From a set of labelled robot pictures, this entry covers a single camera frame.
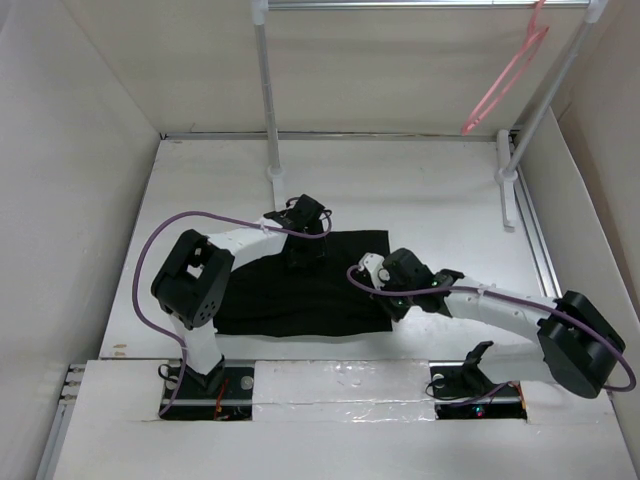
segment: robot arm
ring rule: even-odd
[[[462,389],[467,388],[470,396],[486,392],[487,385],[511,380],[557,382],[585,398],[595,398],[600,393],[616,358],[585,332],[527,303],[566,312],[607,339],[620,353],[625,349],[616,331],[579,293],[567,292],[560,299],[533,298],[483,285],[453,270],[432,273],[407,249],[397,250],[386,258],[367,254],[360,261],[360,271],[379,291],[437,291],[414,296],[376,296],[395,321],[415,305],[426,312],[493,325],[530,341],[513,346],[482,342],[467,355],[455,378],[442,379],[467,384]]]
[[[302,195],[292,208],[265,214],[256,222],[262,229],[239,228],[209,236],[188,230],[180,236],[156,275],[151,293],[187,345],[187,375],[205,392],[218,389],[224,372],[212,319],[220,309],[231,272],[279,253],[284,253],[289,268],[318,262],[326,254],[324,238],[297,238],[268,227],[322,234],[321,216],[326,213],[323,205]]]

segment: folded black fabric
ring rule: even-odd
[[[264,257],[231,274],[215,318],[226,335],[324,335],[391,331],[391,320],[346,279],[365,253],[389,255],[386,231],[332,232],[327,258],[312,270],[289,270],[283,255]]]

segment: red wire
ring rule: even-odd
[[[469,118],[467,118],[467,121],[462,126],[462,131],[461,131],[462,135],[467,135],[480,122],[482,122],[487,117],[487,115],[489,115],[491,111],[498,105],[498,103],[500,103],[500,101],[509,92],[509,90],[511,90],[513,85],[515,85],[515,83],[520,79],[520,77],[525,72],[525,70],[529,68],[529,65],[531,64],[534,57],[538,53],[538,49],[540,48],[540,45],[542,45],[542,41],[544,40],[544,37],[546,37],[547,33],[549,33],[548,26],[545,25],[539,28],[537,26],[538,15],[542,10],[542,6],[544,5],[545,1],[546,0],[538,0],[538,3],[536,3],[535,9],[533,10],[533,14],[531,15],[531,19],[529,20],[529,25],[527,26],[527,36],[525,37],[524,42],[520,47],[520,50],[518,50],[518,52],[513,56],[509,64],[498,76],[498,78],[493,83],[493,85],[491,85],[491,87],[489,88],[485,96],[482,97],[482,100],[480,100],[480,103],[478,103],[478,105],[476,105],[476,108],[474,108],[471,114],[469,114]],[[491,101],[491,103],[487,105],[487,102],[489,102],[489,99],[493,97],[495,92],[498,90],[498,87],[501,86],[504,79],[511,73],[514,66],[520,61],[522,57],[524,57],[524,55],[531,48],[533,48],[533,51],[531,52],[531,55],[529,55],[529,58],[527,58],[527,60],[520,67],[520,69],[513,75],[511,80],[509,80],[507,84],[502,88],[500,93],[496,95],[493,101]]]
[[[227,388],[227,384],[229,383],[229,379],[227,378],[222,384],[222,388],[220,389],[220,394],[218,395],[218,400],[216,400],[216,411],[213,412],[213,419],[218,418],[218,413],[222,411],[220,408],[220,401],[222,400],[222,395],[224,395],[224,390]]]

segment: metal pole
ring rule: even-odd
[[[573,42],[571,42],[571,46],[567,51],[567,55],[564,59],[562,67],[560,67],[560,70],[558,71],[558,73],[556,74],[556,77],[553,79],[553,82],[551,83],[548,90],[544,94],[544,97],[542,97],[542,99],[540,100],[540,103],[538,104],[534,112],[531,114],[531,116],[525,123],[523,129],[518,134],[518,137],[517,137],[518,146],[513,152],[513,155],[511,156],[511,160],[509,161],[509,164],[505,168],[505,172],[507,174],[512,174],[518,168],[518,164],[522,160],[522,155],[524,154],[524,151],[527,149],[529,142],[533,138],[533,135],[536,133],[536,130],[540,125],[540,122],[542,121],[545,114],[547,113],[547,110],[549,110],[549,106],[551,105],[551,101],[553,100],[553,97],[558,91],[558,88],[560,88],[560,84],[562,84],[564,77],[566,77],[567,72],[569,71],[569,68],[571,68],[571,65],[573,64],[574,60],[578,56],[580,47],[584,43],[584,40],[587,38],[587,35],[591,31],[592,27],[593,27],[593,23],[588,23],[588,22],[583,22],[582,25],[580,25],[580,28],[578,29],[578,33],[574,37]]]
[[[262,80],[262,99],[264,101],[264,117],[267,123],[267,144],[269,155],[269,173],[280,175],[280,151],[278,149],[278,126],[273,109],[273,92],[271,90],[271,76],[269,75],[269,58],[267,57],[267,36],[264,23],[254,25],[256,44],[258,47],[258,61],[260,62],[260,79]]]
[[[413,0],[395,2],[296,2],[269,0],[269,11],[531,8],[535,3],[535,0]],[[587,5],[589,5],[589,0],[547,0],[545,8],[584,8]]]

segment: shiny plastic film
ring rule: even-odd
[[[433,421],[430,378],[424,360],[256,362],[253,421]]]

